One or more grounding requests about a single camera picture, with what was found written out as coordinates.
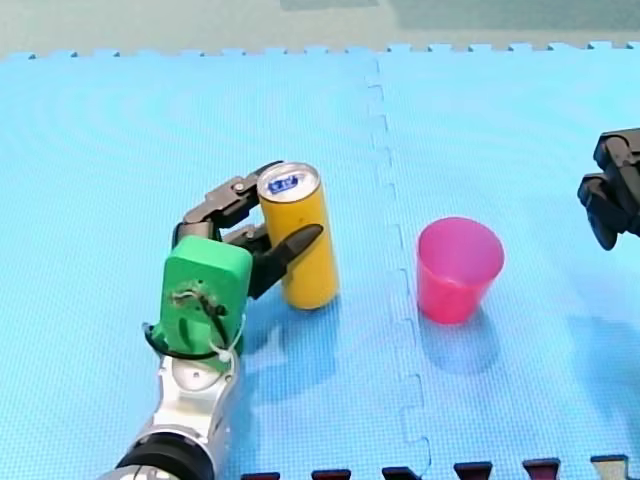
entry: blue logo on can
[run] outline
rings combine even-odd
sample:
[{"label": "blue logo on can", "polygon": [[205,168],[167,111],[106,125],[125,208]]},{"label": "blue logo on can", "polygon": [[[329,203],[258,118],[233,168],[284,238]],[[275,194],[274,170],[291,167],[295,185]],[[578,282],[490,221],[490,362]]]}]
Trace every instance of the blue logo on can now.
[{"label": "blue logo on can", "polygon": [[278,180],[269,182],[268,188],[272,195],[276,195],[278,193],[291,190],[297,185],[298,185],[298,177],[296,175],[289,175],[288,177],[279,178]]}]

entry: white cable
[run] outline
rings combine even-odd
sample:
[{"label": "white cable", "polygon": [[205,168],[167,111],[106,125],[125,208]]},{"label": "white cable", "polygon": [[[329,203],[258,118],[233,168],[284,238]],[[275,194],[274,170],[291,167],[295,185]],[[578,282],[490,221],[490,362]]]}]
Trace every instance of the white cable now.
[{"label": "white cable", "polygon": [[220,360],[222,363],[231,363],[230,365],[231,375],[235,375],[236,373],[236,361],[235,361],[235,355],[233,354],[233,349],[236,348],[236,345],[240,341],[240,337],[244,332],[244,326],[246,322],[247,322],[247,315],[243,314],[240,328],[238,329],[236,336],[233,339],[233,342],[231,342],[231,345],[229,345],[228,348],[217,347],[216,345],[213,344],[212,341],[209,341],[209,346],[211,347],[211,349],[218,354],[218,360]]}]

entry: can lid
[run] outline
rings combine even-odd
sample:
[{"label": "can lid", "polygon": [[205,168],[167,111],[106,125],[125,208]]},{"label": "can lid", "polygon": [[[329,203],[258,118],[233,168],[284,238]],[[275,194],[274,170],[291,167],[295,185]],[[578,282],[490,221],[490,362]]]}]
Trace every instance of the can lid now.
[{"label": "can lid", "polygon": [[316,191],[320,175],[306,163],[279,163],[258,178],[258,195],[276,203],[302,200]]}]

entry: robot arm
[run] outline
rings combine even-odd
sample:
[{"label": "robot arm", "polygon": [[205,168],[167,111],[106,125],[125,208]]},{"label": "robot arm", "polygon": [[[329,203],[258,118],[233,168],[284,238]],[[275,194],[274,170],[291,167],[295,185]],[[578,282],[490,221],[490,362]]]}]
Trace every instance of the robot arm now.
[{"label": "robot arm", "polygon": [[144,326],[161,359],[160,401],[116,468],[100,480],[219,475],[230,449],[227,412],[233,408],[247,298],[271,288],[323,231],[305,225],[275,246],[264,225],[222,235],[221,229],[245,220],[259,204],[256,182],[271,165],[209,192],[175,227],[160,321]]},{"label": "robot arm", "polygon": [[578,198],[605,250],[618,235],[640,236],[640,129],[603,133],[593,158],[602,173],[586,175]]}]

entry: silver robot arm segment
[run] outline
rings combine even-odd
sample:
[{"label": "silver robot arm segment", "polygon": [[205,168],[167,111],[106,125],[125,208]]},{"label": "silver robot arm segment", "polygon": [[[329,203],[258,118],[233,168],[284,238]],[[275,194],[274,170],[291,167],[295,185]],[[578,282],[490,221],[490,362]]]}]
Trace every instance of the silver robot arm segment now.
[{"label": "silver robot arm segment", "polygon": [[[238,358],[233,353],[232,365]],[[235,368],[163,357],[160,401],[115,470],[99,480],[215,480],[230,449]]]}]

